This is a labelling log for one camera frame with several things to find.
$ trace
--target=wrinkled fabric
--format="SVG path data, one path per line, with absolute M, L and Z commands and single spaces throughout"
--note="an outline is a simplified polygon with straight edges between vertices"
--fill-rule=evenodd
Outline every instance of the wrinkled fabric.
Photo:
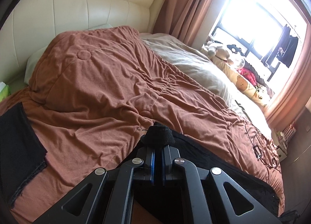
M 46 149 L 17 103 L 0 116 L 0 192 L 9 208 L 24 187 L 46 167 Z
M 271 138 L 271 129 L 259 106 L 242 94 L 206 55 L 168 34 L 140 33 L 139 37 L 162 59 L 221 97 L 236 114 L 247 118 L 265 137 Z
M 273 187 L 284 211 L 276 148 L 223 99 L 164 61 L 129 26 L 56 36 L 38 61 L 29 87 L 0 103 L 22 102 L 47 167 L 12 210 L 30 223 L 98 167 L 115 168 L 158 121 L 193 138 L 224 161 Z M 262 151 L 268 168 L 253 153 Z

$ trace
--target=cream leather headboard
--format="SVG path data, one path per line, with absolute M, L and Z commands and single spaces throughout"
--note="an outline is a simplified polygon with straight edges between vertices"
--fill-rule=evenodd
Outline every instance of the cream leather headboard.
M 0 30 L 0 82 L 59 33 L 103 24 L 152 32 L 164 0 L 21 0 Z

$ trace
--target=floor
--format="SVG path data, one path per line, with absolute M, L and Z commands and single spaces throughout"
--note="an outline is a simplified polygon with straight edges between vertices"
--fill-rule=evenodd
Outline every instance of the floor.
M 281 162 L 287 210 L 302 214 L 311 200 L 311 113 L 305 109 L 296 122 L 297 132 L 288 144 Z

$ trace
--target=brown curtain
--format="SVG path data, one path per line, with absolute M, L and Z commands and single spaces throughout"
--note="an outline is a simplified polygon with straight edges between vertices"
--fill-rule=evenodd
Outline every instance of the brown curtain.
M 170 34 L 190 46 L 213 0 L 165 0 L 153 33 Z

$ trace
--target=stuffed animal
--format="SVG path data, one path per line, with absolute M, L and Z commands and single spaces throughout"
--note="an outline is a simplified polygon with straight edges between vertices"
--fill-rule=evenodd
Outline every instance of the stuffed animal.
M 209 41 L 204 47 L 204 50 L 207 51 L 208 57 L 216 56 L 219 59 L 226 61 L 235 69 L 241 69 L 245 65 L 245 59 L 239 54 L 233 54 L 226 45 Z

